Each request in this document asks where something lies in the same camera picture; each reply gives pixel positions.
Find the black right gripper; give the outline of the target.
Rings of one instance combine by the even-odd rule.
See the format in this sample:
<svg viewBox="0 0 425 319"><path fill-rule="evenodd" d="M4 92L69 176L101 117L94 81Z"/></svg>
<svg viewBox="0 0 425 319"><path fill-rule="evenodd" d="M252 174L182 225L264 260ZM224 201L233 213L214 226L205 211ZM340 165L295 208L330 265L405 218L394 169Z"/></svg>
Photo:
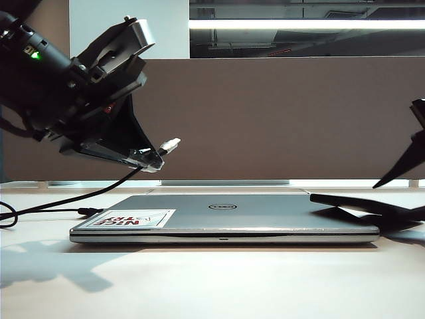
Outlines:
<svg viewBox="0 0 425 319"><path fill-rule="evenodd" d="M410 109L420 125L425 128L425 100L412 101ZM373 189L383 186L401 175L424 163L424 130L411 137L411 144L394 166L373 186Z"/></svg>

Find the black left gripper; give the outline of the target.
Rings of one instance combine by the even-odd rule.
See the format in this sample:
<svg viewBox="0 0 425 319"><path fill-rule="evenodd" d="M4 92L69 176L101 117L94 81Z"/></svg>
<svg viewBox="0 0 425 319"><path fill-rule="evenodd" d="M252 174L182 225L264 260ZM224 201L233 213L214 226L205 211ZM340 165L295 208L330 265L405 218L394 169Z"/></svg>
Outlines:
<svg viewBox="0 0 425 319"><path fill-rule="evenodd" d="M78 58L33 59L26 68L35 99L26 104L26 133L60 144L60 153L159 171L164 161L133 112L145 61L133 57L107 71Z"/></svg>

